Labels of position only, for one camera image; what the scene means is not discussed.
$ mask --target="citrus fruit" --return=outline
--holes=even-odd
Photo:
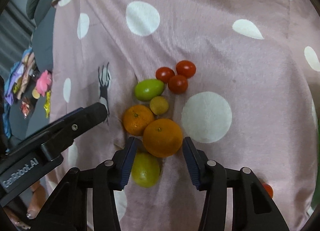
[[[134,95],[139,101],[150,101],[164,91],[164,82],[158,79],[146,79],[138,83]]]
[[[170,78],[174,76],[174,71],[168,67],[160,67],[156,71],[156,79],[161,80],[164,83],[167,83]]]
[[[268,192],[269,196],[271,198],[273,198],[273,189],[272,189],[272,187],[267,183],[263,183],[262,185],[263,185],[264,189]]]
[[[150,109],[155,115],[162,115],[169,109],[168,101],[162,96],[156,96],[150,101]]]
[[[168,88],[175,94],[182,94],[188,88],[188,80],[182,75],[173,76],[169,79]]]
[[[155,156],[149,153],[137,153],[131,169],[132,179],[144,188],[155,185],[160,176],[160,166]]]
[[[155,117],[144,105],[134,105],[124,112],[122,123],[126,131],[133,136],[142,136],[144,129]]]
[[[148,152],[163,158],[175,154],[182,145],[182,139],[178,124],[170,119],[158,119],[146,127],[142,142]]]
[[[190,78],[196,73],[196,65],[188,60],[182,60],[176,65],[176,71],[178,75]]]

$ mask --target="pink plush toy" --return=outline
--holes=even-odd
[[[42,96],[45,96],[45,93],[50,90],[52,84],[52,75],[47,70],[44,71],[36,83],[36,90]]]

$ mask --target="gray curtain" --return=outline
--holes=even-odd
[[[12,65],[20,61],[28,48],[35,26],[9,1],[0,15],[0,75],[7,80]]]

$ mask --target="cherry tomato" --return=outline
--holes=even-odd
[[[182,75],[173,76],[169,79],[168,88],[175,94],[184,93],[188,88],[188,80]]]
[[[273,189],[272,189],[272,187],[270,185],[268,185],[267,183],[263,183],[262,185],[263,185],[264,189],[268,192],[269,196],[271,198],[273,198]]]
[[[196,65],[188,60],[182,60],[176,65],[176,70],[178,75],[190,78],[196,73]]]
[[[168,83],[169,79],[174,76],[174,71],[168,67],[160,67],[156,71],[156,79]]]

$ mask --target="silver bolt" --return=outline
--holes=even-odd
[[[217,163],[216,163],[215,161],[213,161],[213,160],[207,161],[207,164],[208,164],[209,166],[216,166],[216,165],[217,165]]]
[[[107,160],[104,162],[105,166],[112,166],[113,165],[113,161],[112,160]]]
[[[76,130],[78,129],[78,126],[77,126],[76,124],[73,124],[73,125],[71,126],[71,129],[72,129],[73,131],[76,131]]]
[[[251,170],[250,170],[249,168],[247,168],[247,167],[244,167],[244,168],[242,169],[242,171],[243,171],[244,173],[246,173],[246,174],[249,174],[249,173],[251,172]]]

